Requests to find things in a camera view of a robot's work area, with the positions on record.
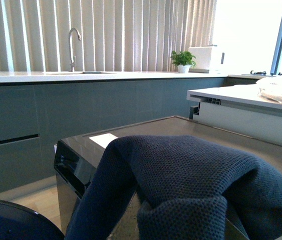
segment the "kitchen cabinet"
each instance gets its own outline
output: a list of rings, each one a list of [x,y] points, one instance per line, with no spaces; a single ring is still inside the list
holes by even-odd
[[[0,193],[42,179],[38,137],[0,144]]]
[[[33,86],[0,86],[0,141],[38,134]]]
[[[59,139],[172,115],[223,77],[0,83],[0,193],[55,175]]]

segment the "dark gray towel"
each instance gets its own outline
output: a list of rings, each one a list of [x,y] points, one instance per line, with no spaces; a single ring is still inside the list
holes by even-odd
[[[106,239],[137,186],[142,240],[222,240],[227,201],[251,240],[282,235],[282,175],[257,156],[193,136],[128,136],[105,149],[66,240]]]

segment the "black appliance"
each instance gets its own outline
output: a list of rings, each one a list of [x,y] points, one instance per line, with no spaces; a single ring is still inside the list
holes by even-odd
[[[64,138],[57,143],[54,161],[63,233],[66,233],[76,206],[93,180],[94,173],[104,152],[104,148],[92,141],[90,137],[103,134],[112,134],[118,138],[131,135],[193,135],[217,144],[252,152],[277,166],[278,163],[282,162],[281,146],[199,124],[179,116],[160,118]],[[109,240],[138,239],[135,216],[140,204],[138,195],[135,194],[124,216],[108,238]],[[235,211],[230,210],[227,213],[225,239],[248,239]]]
[[[250,74],[243,74],[243,75],[254,75],[254,76],[265,76],[265,77],[274,77],[274,76],[282,76],[282,73],[279,72],[277,75],[274,75],[274,73],[267,74],[266,71],[250,71]]]
[[[0,200],[0,240],[63,240],[64,235],[43,215]]]

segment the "potted plant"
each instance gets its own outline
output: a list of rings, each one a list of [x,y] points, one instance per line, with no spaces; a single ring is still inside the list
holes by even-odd
[[[176,51],[172,51],[173,64],[177,66],[179,73],[188,73],[190,67],[195,67],[196,62],[193,61],[193,58],[196,58],[189,51],[180,51],[180,53],[176,53]]]

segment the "white countertop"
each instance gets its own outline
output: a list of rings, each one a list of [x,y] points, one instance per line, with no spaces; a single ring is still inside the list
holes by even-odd
[[[282,104],[258,95],[257,84],[213,87],[206,89],[189,90],[187,99],[196,101],[200,97],[227,100],[242,104],[251,104],[274,109],[281,109]]]
[[[261,79],[267,76],[262,75],[252,75],[252,74],[229,74],[230,78],[239,78],[239,79]]]
[[[188,79],[188,78],[224,78],[221,73],[178,73],[178,72],[102,72],[83,74],[82,72],[0,72],[0,83],[35,83],[88,80],[127,80],[127,79]]]

